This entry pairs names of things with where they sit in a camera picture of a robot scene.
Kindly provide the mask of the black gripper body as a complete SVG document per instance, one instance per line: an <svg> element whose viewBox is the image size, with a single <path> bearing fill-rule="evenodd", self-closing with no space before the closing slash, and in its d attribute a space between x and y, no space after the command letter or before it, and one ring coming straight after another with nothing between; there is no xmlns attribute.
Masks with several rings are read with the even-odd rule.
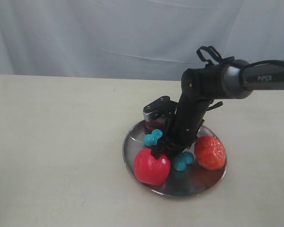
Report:
<svg viewBox="0 0 284 227"><path fill-rule="evenodd" d="M190 147L197 138L205 112L212 102L211 99L190 99L182 94L175 114L158 140L158 152L179 153Z"/></svg>

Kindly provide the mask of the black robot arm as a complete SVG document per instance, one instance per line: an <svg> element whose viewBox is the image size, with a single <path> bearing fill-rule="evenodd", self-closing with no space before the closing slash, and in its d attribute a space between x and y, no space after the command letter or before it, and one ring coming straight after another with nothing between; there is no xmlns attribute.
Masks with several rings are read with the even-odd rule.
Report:
<svg viewBox="0 0 284 227"><path fill-rule="evenodd" d="M166 122L163 136L151 154L173 157L191 147L203 124L205 113L220 107L214 100L244 99L254 90L284 90L284 60L266 60L249 64L232 60L187 69L181 78L181 96Z"/></svg>

